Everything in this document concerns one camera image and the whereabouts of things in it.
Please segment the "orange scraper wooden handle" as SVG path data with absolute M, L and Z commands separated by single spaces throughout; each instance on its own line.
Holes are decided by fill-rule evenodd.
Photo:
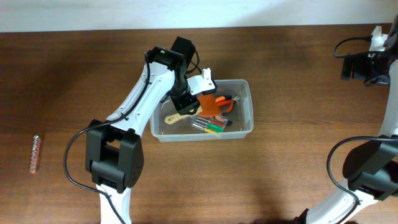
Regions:
M 164 119 L 164 122 L 166 124 L 172 125 L 182 119 L 185 118 L 191 118 L 194 116 L 202 116 L 202 117 L 212 117 L 212 116 L 218 116 L 221 114 L 220 107 L 215 103 L 215 96 L 214 94 L 210 95 L 200 95 L 198 97 L 198 100 L 200 102 L 200 107 L 196 110 L 195 113 L 193 114 L 185 114 L 185 115 L 180 115 L 179 113 L 173 114 L 166 116 Z

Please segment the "clear box coloured tubes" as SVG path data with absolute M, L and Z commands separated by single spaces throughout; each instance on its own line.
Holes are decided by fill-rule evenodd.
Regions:
M 221 115 L 209 118 L 196 116 L 192 119 L 191 126 L 206 133 L 222 133 L 228 121 L 227 117 Z

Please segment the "small red handled pliers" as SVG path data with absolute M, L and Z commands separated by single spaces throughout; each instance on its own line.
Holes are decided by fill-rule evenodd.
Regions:
M 238 95 L 224 95 L 217 97 L 215 103 L 222 113 L 229 113 L 239 100 L 240 96 Z

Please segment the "orange socket bit rail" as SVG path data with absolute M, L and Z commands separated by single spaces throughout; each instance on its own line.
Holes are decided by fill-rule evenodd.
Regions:
M 39 161 L 40 161 L 40 148 L 41 148 L 42 139 L 40 136 L 35 135 L 33 144 L 32 144 L 32 152 L 30 158 L 30 173 L 36 174 L 39 168 Z

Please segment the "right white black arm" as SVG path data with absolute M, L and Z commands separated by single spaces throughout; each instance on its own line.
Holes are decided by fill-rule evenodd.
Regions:
M 387 85 L 389 96 L 379 134 L 344 139 L 332 147 L 326 171 L 335 185 L 332 193 L 316 207 L 305 209 L 294 223 L 346 223 L 367 206 L 397 196 L 397 21 L 388 34 L 377 26 L 366 52 L 342 55 L 344 80 L 363 80 L 366 86 Z M 351 141 L 362 141 L 353 148 L 343 164 L 343 179 L 337 182 L 331 171 L 335 151 Z

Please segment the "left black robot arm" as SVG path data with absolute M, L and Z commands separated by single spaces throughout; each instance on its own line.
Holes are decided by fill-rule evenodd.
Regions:
M 100 194 L 102 223 L 130 223 L 131 189 L 144 167 L 141 136 L 163 97 L 171 97 L 180 115 L 193 115 L 200 102 L 186 74 L 196 48 L 177 37 L 170 49 L 154 47 L 144 54 L 138 82 L 105 121 L 93 120 L 86 134 L 86 170 Z

